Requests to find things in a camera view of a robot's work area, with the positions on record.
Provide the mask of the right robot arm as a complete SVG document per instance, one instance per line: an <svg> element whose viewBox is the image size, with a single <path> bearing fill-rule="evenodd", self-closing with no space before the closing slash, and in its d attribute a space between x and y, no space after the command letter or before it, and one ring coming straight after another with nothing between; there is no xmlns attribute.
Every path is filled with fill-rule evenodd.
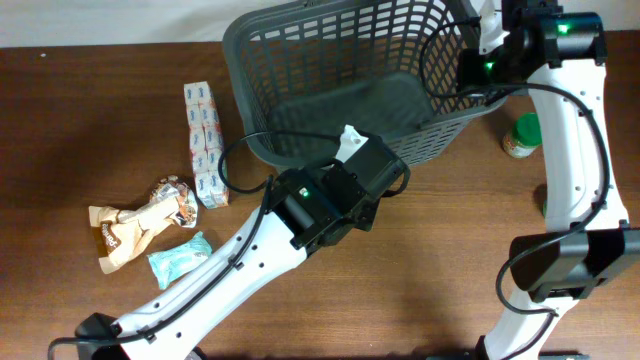
<svg viewBox="0 0 640 360"><path fill-rule="evenodd" d="M504 312L480 338L480 359L535 359L561 318L639 259L609 155L607 46L593 12L555 1L487 1L480 40L461 56L457 91L493 98L525 91L539 120L547 178L546 230L513 240L501 276Z"/></svg>

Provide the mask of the green lid glass jar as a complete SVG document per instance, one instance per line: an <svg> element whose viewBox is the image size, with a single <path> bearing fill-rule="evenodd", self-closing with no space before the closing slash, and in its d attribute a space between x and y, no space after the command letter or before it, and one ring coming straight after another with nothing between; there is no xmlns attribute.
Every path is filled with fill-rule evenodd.
<svg viewBox="0 0 640 360"><path fill-rule="evenodd" d="M536 113L520 116L502 140L503 150L513 158L526 158L541 144L541 129Z"/></svg>

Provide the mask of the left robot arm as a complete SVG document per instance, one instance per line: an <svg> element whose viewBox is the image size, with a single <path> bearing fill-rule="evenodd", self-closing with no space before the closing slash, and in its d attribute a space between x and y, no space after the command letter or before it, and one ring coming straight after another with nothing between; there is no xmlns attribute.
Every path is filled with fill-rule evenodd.
<svg viewBox="0 0 640 360"><path fill-rule="evenodd" d="M53 340L81 359L187 359L200 341L256 291L334 246L371 229L383 198L401 194L408 165L366 132L332 137L337 153L268 177L243 226L173 287L119 318L95 313L72 337Z"/></svg>

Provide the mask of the grey plastic shopping basket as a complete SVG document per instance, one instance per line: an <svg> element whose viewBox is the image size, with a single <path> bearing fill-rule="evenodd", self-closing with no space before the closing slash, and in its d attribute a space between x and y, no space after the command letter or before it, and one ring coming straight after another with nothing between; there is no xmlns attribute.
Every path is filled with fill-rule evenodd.
<svg viewBox="0 0 640 360"><path fill-rule="evenodd" d="M294 1L237 18L223 49L250 149L299 167L353 126L410 165L439 156L492 111L454 93L475 14L467 1Z"/></svg>

